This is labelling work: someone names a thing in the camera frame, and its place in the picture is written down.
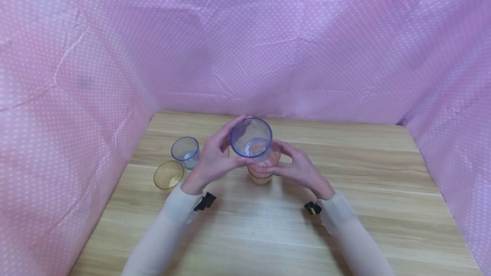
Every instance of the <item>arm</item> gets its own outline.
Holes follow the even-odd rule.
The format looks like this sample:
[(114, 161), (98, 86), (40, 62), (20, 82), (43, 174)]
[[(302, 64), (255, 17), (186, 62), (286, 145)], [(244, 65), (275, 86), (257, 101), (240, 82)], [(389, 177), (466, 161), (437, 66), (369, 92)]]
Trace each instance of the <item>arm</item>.
[(179, 183), (165, 201), (162, 211), (130, 254), (122, 276), (160, 276), (166, 269), (179, 241), (196, 219), (193, 209), (210, 182), (230, 170), (251, 164), (249, 158), (230, 158), (223, 154), (229, 146), (230, 131), (245, 117), (225, 124), (205, 142), (196, 168)]
[(162, 275), (177, 244), (196, 219), (193, 209), (201, 201), (201, 195), (188, 195), (181, 185), (170, 193), (162, 211), (136, 244), (122, 276)]
[(343, 195), (336, 192), (329, 200), (319, 199), (322, 224), (341, 247), (355, 276), (393, 276), (384, 254), (365, 230)]
[(271, 173), (283, 176), (310, 189), (321, 206), (324, 227), (341, 247), (349, 268), (355, 276), (394, 276), (381, 250), (356, 217), (341, 193), (335, 192), (310, 161), (307, 154), (290, 144), (275, 142), (281, 152), (292, 158), (290, 167), (273, 167)]

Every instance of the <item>clear blue cup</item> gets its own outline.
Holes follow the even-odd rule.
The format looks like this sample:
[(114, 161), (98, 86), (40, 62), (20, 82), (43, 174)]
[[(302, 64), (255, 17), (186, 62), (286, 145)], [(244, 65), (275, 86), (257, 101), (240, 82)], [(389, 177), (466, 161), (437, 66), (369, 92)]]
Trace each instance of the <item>clear blue cup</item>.
[(261, 118), (246, 118), (230, 132), (230, 146), (241, 157), (256, 161), (268, 159), (273, 134), (268, 123)]
[(174, 159), (183, 164), (186, 169), (190, 170), (193, 170), (198, 165), (201, 155), (198, 141), (193, 137), (179, 138), (172, 144), (170, 154)]

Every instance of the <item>pink polka dot backdrop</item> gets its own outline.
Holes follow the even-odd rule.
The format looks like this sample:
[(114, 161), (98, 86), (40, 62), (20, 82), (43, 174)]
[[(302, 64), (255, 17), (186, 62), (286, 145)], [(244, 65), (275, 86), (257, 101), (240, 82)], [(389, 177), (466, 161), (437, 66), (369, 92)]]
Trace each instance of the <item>pink polka dot backdrop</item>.
[(491, 276), (490, 2), (2, 0), (0, 274), (67, 274), (172, 109), (404, 125)]

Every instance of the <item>hand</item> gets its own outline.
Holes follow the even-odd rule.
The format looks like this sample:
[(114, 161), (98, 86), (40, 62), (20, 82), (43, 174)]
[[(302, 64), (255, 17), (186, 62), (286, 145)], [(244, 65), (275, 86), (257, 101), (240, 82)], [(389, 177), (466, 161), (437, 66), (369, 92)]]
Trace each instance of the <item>hand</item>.
[(305, 151), (283, 141), (273, 141), (278, 144), (281, 153), (291, 157), (292, 164), (289, 167), (271, 167), (269, 173), (293, 180), (310, 189), (319, 199), (327, 200), (334, 196), (335, 191), (331, 184), (319, 173)]
[(230, 131), (245, 117), (241, 115), (224, 124), (219, 131), (206, 138), (198, 165), (182, 183), (181, 190), (184, 193), (198, 195), (210, 182), (222, 178), (230, 170), (255, 163), (251, 158), (230, 158), (223, 153), (230, 145)]

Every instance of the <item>table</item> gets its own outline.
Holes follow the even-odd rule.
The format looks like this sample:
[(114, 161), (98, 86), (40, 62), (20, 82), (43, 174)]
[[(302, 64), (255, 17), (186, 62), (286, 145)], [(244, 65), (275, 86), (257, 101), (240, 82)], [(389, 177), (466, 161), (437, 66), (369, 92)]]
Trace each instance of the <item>table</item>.
[[(70, 275), (120, 275), (170, 193), (154, 186), (153, 174), (172, 159), (172, 143), (193, 136), (202, 147), (230, 119), (156, 113)], [(405, 128), (266, 121), (343, 193), (398, 276), (481, 275)], [(206, 191), (217, 200), (200, 212), (166, 275), (351, 275), (320, 218), (303, 208), (310, 191), (280, 177), (256, 186), (246, 168)]]

